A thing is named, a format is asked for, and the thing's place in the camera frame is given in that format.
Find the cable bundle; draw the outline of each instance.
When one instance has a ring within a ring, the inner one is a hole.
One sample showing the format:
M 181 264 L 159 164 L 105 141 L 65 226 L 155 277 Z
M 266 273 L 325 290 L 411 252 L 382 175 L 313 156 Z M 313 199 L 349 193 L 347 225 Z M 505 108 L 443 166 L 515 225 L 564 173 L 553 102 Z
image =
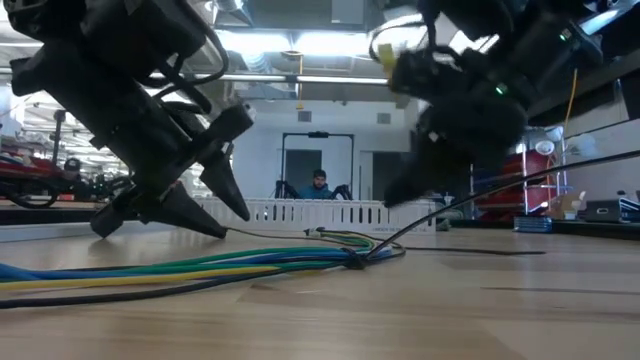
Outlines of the cable bundle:
M 152 291 L 90 295 L 66 298 L 11 299 L 0 301 L 0 309 L 106 303 L 150 299 L 203 290 L 223 284 L 298 271 L 337 267 L 363 268 L 363 259 L 375 242 L 356 236 L 317 239 L 345 245 L 344 248 L 271 248 L 213 255 L 149 266 L 34 271 L 0 264 L 0 291 L 45 288 L 102 287 L 161 284 L 197 280 L 190 285 Z M 387 247 L 369 263 L 404 255 Z

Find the door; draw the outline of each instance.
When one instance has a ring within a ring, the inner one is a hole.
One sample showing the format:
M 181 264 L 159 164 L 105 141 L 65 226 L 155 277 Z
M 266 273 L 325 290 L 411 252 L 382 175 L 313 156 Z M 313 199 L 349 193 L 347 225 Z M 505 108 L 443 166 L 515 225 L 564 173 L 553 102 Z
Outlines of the door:
M 371 200 L 384 200 L 384 191 L 402 171 L 404 154 L 400 152 L 374 152 Z
M 322 168 L 322 151 L 287 150 L 284 164 L 285 180 L 299 192 L 311 185 L 313 171 Z

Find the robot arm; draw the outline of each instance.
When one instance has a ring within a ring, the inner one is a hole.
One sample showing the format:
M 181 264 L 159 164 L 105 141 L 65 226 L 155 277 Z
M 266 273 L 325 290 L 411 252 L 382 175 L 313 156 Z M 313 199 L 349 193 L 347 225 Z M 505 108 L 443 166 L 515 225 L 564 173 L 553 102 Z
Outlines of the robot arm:
M 613 16 L 636 2 L 617 4 Z M 581 23 L 590 3 L 602 8 L 601 1 L 582 0 L 418 1 L 429 44 L 399 56 L 390 88 L 430 107 L 418 121 L 413 161 L 387 189 L 385 204 L 396 206 L 440 185 L 467 181 L 470 164 L 499 167 L 524 134 L 527 109 L 549 90 L 550 80 L 578 63 L 602 64 L 600 45 L 590 36 L 597 26 Z M 472 49 L 457 54 L 435 43 L 440 14 L 471 40 L 494 35 L 499 40 L 486 54 Z M 453 64 L 437 62 L 435 54 L 451 56 Z
M 92 219 L 101 236 L 134 214 L 224 237 L 212 219 L 179 186 L 171 185 L 193 163 L 200 179 L 238 216 L 249 212 L 223 147 L 252 125 L 238 104 L 208 129 L 196 114 L 209 114 L 209 100 L 197 85 L 218 79 L 228 57 L 211 28 L 186 0 L 5 0 L 12 27 L 44 43 L 32 58 L 11 61 L 18 96 L 47 91 L 93 133 L 91 143 L 108 147 L 133 172 L 133 185 Z M 187 81 L 184 60 L 211 41 L 222 69 Z M 175 58 L 173 65 L 168 63 Z M 163 78 L 152 78 L 159 71 Z M 168 88 L 151 97 L 142 85 Z M 193 104 L 168 103 L 162 96 L 181 90 Z

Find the desk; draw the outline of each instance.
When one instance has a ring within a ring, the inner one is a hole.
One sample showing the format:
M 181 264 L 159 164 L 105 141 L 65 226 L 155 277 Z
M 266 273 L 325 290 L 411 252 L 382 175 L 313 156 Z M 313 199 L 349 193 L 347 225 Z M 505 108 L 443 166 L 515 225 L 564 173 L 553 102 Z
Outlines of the desk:
M 282 276 L 140 302 L 0 311 L 1 358 L 638 359 L 639 243 L 471 229 L 403 241 L 549 254 L 414 251 L 365 271 Z M 33 269 L 149 264 L 304 244 L 175 230 L 4 243 L 0 261 Z

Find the white wall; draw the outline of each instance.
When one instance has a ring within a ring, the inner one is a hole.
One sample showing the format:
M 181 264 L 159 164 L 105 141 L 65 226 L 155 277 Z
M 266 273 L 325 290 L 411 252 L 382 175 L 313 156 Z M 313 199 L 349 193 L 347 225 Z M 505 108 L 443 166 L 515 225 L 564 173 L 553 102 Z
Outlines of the white wall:
M 393 103 L 305 102 L 305 110 L 313 111 L 311 124 L 297 122 L 295 101 L 254 103 L 258 114 L 256 125 L 235 142 L 233 170 L 243 195 L 265 198 L 272 195 L 280 178 L 280 151 L 283 132 L 328 131 L 353 134 L 353 187 L 359 193 L 359 168 L 362 152 L 409 151 L 409 135 L 405 129 L 405 112 Z M 376 114 L 392 114 L 392 125 L 377 125 Z M 309 139 L 287 137 L 286 149 L 321 150 L 323 168 L 331 187 L 348 184 L 351 178 L 351 142 L 348 138 Z
M 613 104 L 598 107 L 569 122 L 566 135 L 571 136 L 603 126 L 616 124 L 628 119 L 622 99 Z M 600 156 L 609 156 L 640 149 L 640 119 L 592 132 L 596 139 Z M 586 160 L 583 157 L 568 156 L 567 161 Z M 624 190 L 635 198 L 640 190 L 640 159 L 629 159 L 615 163 L 577 169 L 567 174 L 569 185 L 577 191 L 586 191 L 587 200 L 612 199 L 618 190 Z
M 405 112 L 403 109 L 396 109 L 395 103 L 353 101 L 343 105 L 339 101 L 303 101 L 304 110 L 312 113 L 310 124 L 298 122 L 298 103 L 296 100 L 252 101 L 251 105 L 257 111 L 254 126 L 303 132 L 340 129 L 389 131 L 405 128 Z M 378 113 L 391 114 L 391 124 L 377 124 Z

